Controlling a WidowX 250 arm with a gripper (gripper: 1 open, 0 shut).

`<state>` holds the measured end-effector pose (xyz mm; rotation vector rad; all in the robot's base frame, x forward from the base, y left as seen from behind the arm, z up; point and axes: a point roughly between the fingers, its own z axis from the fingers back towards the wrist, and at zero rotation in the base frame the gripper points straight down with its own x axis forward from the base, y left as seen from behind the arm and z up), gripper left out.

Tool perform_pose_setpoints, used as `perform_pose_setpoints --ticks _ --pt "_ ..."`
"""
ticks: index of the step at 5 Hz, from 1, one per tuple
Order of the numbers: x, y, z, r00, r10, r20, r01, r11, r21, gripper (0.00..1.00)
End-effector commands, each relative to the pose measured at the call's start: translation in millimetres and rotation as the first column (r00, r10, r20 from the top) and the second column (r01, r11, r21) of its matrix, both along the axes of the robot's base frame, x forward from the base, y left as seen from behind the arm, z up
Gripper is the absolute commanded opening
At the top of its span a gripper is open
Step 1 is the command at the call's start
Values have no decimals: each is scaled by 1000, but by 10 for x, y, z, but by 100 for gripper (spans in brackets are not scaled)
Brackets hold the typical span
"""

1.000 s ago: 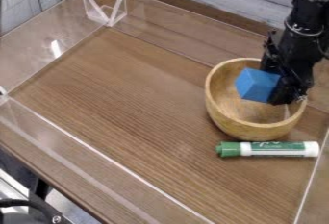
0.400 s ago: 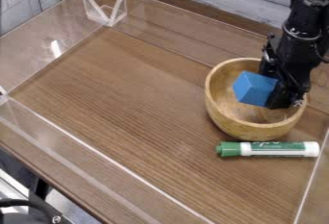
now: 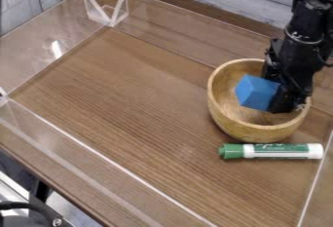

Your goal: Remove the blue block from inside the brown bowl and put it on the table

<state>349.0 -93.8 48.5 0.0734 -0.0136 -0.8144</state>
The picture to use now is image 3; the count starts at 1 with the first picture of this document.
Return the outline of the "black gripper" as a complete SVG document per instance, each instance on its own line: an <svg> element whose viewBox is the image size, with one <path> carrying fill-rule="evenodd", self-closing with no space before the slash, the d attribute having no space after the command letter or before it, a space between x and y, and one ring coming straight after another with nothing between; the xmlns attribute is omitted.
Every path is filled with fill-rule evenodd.
<svg viewBox="0 0 333 227"><path fill-rule="evenodd" d="M288 36L271 38L264 51L262 77L280 83L267 106L267 111L290 113L306 103L312 91L312 75L327 63L333 53L333 38L327 35L314 45L303 44Z"/></svg>

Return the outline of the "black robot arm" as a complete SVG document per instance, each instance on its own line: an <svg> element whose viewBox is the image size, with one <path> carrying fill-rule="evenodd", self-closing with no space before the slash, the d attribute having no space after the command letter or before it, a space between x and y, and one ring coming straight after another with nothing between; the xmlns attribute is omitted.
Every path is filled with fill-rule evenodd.
<svg viewBox="0 0 333 227"><path fill-rule="evenodd" d="M283 38L271 38L264 51L262 77L279 84L270 113L288 113L303 106L314 74L333 68L333 0L292 0L291 13Z"/></svg>

